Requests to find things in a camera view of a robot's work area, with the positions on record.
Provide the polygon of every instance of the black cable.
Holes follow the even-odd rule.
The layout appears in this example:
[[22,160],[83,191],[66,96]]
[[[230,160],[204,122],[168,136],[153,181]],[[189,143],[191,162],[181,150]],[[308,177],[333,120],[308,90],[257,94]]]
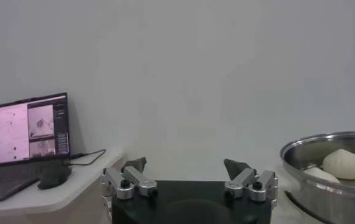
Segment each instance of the black cable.
[[95,152],[84,153],[84,154],[80,154],[80,155],[74,155],[71,157],[71,158],[80,158],[83,156],[88,156],[88,155],[92,155],[92,154],[99,153],[99,152],[101,152],[100,155],[98,155],[96,158],[94,158],[90,163],[69,163],[68,166],[88,166],[88,165],[91,165],[93,162],[95,162],[98,158],[100,158],[100,156],[102,156],[106,152],[105,149],[98,150]]

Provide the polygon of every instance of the white bun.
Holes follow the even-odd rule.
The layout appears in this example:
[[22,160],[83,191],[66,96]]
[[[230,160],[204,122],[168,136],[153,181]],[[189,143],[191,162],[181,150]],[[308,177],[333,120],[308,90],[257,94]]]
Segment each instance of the white bun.
[[325,157],[322,168],[337,178],[355,180],[355,154],[338,149]]
[[333,175],[331,175],[330,173],[326,173],[325,171],[318,169],[316,167],[307,169],[304,171],[306,174],[310,174],[312,176],[321,178],[321,179],[325,179],[331,182],[335,182],[335,183],[340,183],[340,181]]

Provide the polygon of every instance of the metal pot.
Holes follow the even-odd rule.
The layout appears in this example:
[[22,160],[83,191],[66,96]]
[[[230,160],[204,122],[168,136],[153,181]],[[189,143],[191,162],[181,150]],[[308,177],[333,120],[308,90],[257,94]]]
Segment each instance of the metal pot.
[[320,167],[326,155],[337,149],[355,153],[355,131],[315,135],[299,139],[280,151],[285,170],[300,187],[287,193],[308,214],[326,223],[355,224],[355,180],[336,184],[303,170]]

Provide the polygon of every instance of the metal joint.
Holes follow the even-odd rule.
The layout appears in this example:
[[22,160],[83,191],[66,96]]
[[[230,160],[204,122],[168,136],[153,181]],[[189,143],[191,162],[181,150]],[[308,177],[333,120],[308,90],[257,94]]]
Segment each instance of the metal joint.
[[133,166],[124,168],[123,176],[138,186],[139,194],[145,197],[153,198],[158,194],[157,182],[147,179],[141,172]]
[[104,178],[104,181],[112,185],[118,199],[127,200],[134,197],[134,185],[123,179],[115,168],[105,169]]
[[263,171],[257,181],[249,185],[250,199],[258,202],[269,199],[274,208],[277,205],[278,183],[279,178],[273,171]]
[[255,180],[255,171],[246,168],[233,180],[225,182],[225,195],[229,195],[230,198],[240,198],[244,194],[244,188]]

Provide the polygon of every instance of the black platform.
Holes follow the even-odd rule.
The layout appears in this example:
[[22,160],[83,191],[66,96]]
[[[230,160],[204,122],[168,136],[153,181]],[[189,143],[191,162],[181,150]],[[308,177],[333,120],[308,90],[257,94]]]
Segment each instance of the black platform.
[[247,190],[228,203],[223,181],[157,181],[154,200],[113,198],[113,224],[269,224],[271,201],[253,202]]

